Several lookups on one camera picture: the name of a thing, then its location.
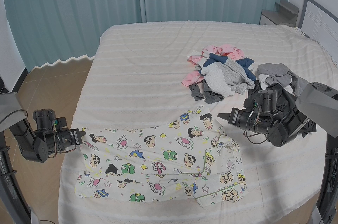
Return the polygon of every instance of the pajamas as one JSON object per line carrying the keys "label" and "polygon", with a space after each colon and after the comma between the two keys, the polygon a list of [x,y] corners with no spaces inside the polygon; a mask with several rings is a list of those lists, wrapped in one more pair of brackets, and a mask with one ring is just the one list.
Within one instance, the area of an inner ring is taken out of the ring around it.
{"label": "pajamas", "polygon": [[75,193],[135,202],[195,198],[200,206],[237,202],[247,192],[242,158],[222,128],[201,106],[163,126],[86,129],[86,171]]}

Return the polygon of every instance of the nightstand drawer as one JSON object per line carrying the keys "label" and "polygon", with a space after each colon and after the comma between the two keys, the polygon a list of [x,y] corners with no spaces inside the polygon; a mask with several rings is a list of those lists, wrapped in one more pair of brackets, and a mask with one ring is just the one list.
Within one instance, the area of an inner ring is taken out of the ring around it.
{"label": "nightstand drawer", "polygon": [[276,25],[264,15],[261,15],[261,21],[259,22],[259,24],[260,25]]}

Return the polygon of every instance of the tile floor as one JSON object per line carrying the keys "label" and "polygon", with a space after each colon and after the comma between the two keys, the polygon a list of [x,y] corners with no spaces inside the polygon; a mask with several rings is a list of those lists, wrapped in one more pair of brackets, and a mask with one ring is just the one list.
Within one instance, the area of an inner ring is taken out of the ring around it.
{"label": "tile floor", "polygon": [[[17,96],[22,107],[28,111],[28,121],[34,130],[36,124],[32,112],[41,108],[53,109],[57,117],[66,117],[70,127],[91,64],[91,60],[83,58],[44,66],[29,73]],[[16,178],[27,203],[39,219],[58,223],[59,174],[64,155],[58,154],[56,158],[45,163],[27,161],[19,152],[17,142],[9,130],[5,131],[5,138],[7,145],[11,147],[10,159],[13,168],[18,171]],[[317,197],[318,195],[314,196],[276,224],[306,223]],[[14,223],[1,200],[0,223]],[[338,224],[338,217],[332,223]]]}

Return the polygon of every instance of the mattress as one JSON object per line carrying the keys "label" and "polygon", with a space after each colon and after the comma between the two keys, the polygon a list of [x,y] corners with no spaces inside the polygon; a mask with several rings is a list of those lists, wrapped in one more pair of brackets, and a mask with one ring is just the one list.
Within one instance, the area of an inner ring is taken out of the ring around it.
{"label": "mattress", "polygon": [[[170,122],[200,105],[207,105],[215,117],[232,107],[243,108],[246,94],[208,105],[195,101],[181,84],[194,70],[187,54],[224,43],[242,49],[255,68],[284,63],[310,82],[338,87],[338,69],[326,50],[285,25],[202,21],[118,25],[100,38],[72,128],[145,128]],[[241,147],[249,193],[240,202],[201,208],[194,199],[141,204],[80,199],[74,185],[84,163],[81,151],[75,150],[65,155],[61,169],[59,223],[272,223],[318,192],[325,159],[323,129],[317,127],[316,133],[276,148],[268,142],[252,145],[242,130],[219,121]]]}

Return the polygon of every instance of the white headboard panel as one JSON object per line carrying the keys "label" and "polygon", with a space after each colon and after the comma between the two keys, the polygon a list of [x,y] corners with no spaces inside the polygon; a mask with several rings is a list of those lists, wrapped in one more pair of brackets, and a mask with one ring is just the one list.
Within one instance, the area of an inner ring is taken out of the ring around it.
{"label": "white headboard panel", "polygon": [[338,18],[314,0],[304,0],[299,28],[338,62]]}

